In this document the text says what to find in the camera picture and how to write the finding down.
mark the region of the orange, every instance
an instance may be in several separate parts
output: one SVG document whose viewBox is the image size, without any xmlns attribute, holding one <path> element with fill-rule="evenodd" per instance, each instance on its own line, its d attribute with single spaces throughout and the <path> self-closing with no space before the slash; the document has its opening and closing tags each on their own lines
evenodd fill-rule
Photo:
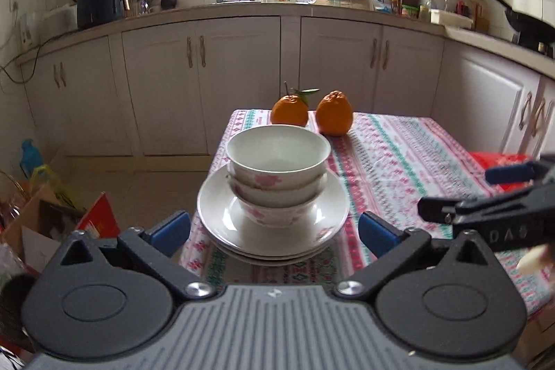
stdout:
<svg viewBox="0 0 555 370">
<path fill-rule="evenodd" d="M 318 104 L 316 123 L 320 133 L 340 137 L 352 126 L 352 107 L 341 91 L 332 91 Z"/>
<path fill-rule="evenodd" d="M 275 103 L 270 121 L 272 124 L 291 124 L 305 127 L 309 120 L 309 108 L 299 96 L 284 96 Z"/>
</svg>

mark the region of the blue gripper pad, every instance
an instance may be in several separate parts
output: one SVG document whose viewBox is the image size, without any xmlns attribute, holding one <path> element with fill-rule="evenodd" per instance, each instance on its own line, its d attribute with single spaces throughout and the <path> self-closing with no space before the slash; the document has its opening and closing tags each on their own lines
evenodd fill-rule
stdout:
<svg viewBox="0 0 555 370">
<path fill-rule="evenodd" d="M 167 257 L 173 256 L 191 232 L 191 219 L 184 210 L 166 218 L 162 223 L 146 231 L 148 243 Z"/>
<path fill-rule="evenodd" d="M 377 258 L 395 248 L 404 236 L 404 232 L 372 212 L 364 212 L 359 218 L 360 240 Z"/>
<path fill-rule="evenodd" d="M 486 181 L 490 185 L 503 183 L 528 182 L 535 177 L 534 168 L 528 163 L 519 165 L 496 166 L 486 170 Z"/>
</svg>

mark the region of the stacked plates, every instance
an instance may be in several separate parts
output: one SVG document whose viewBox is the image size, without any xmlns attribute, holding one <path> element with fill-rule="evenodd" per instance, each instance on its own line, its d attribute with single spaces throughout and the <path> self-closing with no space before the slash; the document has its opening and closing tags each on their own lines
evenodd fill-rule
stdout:
<svg viewBox="0 0 555 370">
<path fill-rule="evenodd" d="M 206 179 L 198 196 L 198 212 L 216 246 L 248 264 L 277 267 L 309 259 L 326 248 L 347 219 L 349 198 L 330 171 L 320 196 L 301 219 L 285 228 L 268 228 L 249 219 L 227 175 L 222 167 Z"/>
</svg>

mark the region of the cabinet handle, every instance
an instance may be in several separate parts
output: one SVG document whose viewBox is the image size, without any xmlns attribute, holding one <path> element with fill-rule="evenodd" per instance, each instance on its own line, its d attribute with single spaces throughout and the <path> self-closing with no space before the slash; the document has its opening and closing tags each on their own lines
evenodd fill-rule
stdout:
<svg viewBox="0 0 555 370">
<path fill-rule="evenodd" d="M 58 76 L 56 74 L 56 65 L 54 65 L 54 82 L 56 82 L 56 86 L 58 87 L 58 89 L 60 88 L 60 82 L 58 80 Z"/>
<path fill-rule="evenodd" d="M 60 62 L 60 79 L 62 79 L 62 84 L 64 84 L 64 87 L 67 87 L 66 72 L 64 70 L 64 64 L 62 62 Z"/>
<path fill-rule="evenodd" d="M 526 114 L 526 109 L 528 109 L 528 105 L 532 102 L 532 92 L 528 91 L 528 96 L 526 97 L 526 102 L 524 103 L 524 107 L 522 108 L 521 112 L 521 121 L 518 123 L 518 129 L 521 131 L 524 129 L 524 115 Z"/>
<path fill-rule="evenodd" d="M 193 67 L 193 51 L 191 49 L 191 37 L 187 37 L 187 60 L 189 61 L 189 68 Z"/>
<path fill-rule="evenodd" d="M 374 43 L 372 45 L 372 60 L 370 62 L 370 67 L 374 68 L 374 63 L 376 63 L 376 50 L 378 47 L 378 39 L 374 38 Z"/>
<path fill-rule="evenodd" d="M 384 57 L 384 66 L 382 69 L 385 71 L 387 69 L 387 64 L 389 63 L 389 40 L 385 42 L 385 57 Z"/>
<path fill-rule="evenodd" d="M 539 104 L 538 110 L 536 111 L 536 116 L 534 118 L 534 129 L 532 129 L 532 137 L 535 137 L 538 134 L 539 117 L 542 115 L 545 107 L 546 107 L 546 100 L 545 98 L 542 98 L 542 102 Z"/>
<path fill-rule="evenodd" d="M 203 68 L 206 67 L 206 49 L 204 48 L 204 36 L 200 36 L 200 58 L 203 63 Z"/>
</svg>

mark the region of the patterned tablecloth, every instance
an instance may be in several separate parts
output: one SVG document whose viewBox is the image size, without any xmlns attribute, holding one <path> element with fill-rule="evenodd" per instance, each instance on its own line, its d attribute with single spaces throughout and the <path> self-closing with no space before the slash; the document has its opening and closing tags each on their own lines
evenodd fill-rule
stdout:
<svg viewBox="0 0 555 370">
<path fill-rule="evenodd" d="M 267 110 L 237 110 L 231 116 L 210 172 L 228 162 L 225 144 L 235 134 L 270 122 Z M 317 131 L 314 112 L 309 129 Z M 450 238 L 450 228 L 423 222 L 416 204 L 422 196 L 488 195 L 475 160 L 434 120 L 356 113 L 345 137 L 329 138 L 332 152 L 327 161 L 350 195 L 350 213 L 333 244 L 318 256 L 296 265 L 258 267 L 219 251 L 204 232 L 198 214 L 180 263 L 210 283 L 254 282 L 272 284 L 323 284 L 331 286 L 375 257 L 360 242 L 358 219 L 365 210 L 376 212 L 399 229 L 423 228 L 434 237 Z M 550 299 L 547 276 L 525 277 L 515 270 L 518 252 L 497 256 L 520 290 L 531 315 Z"/>
</svg>

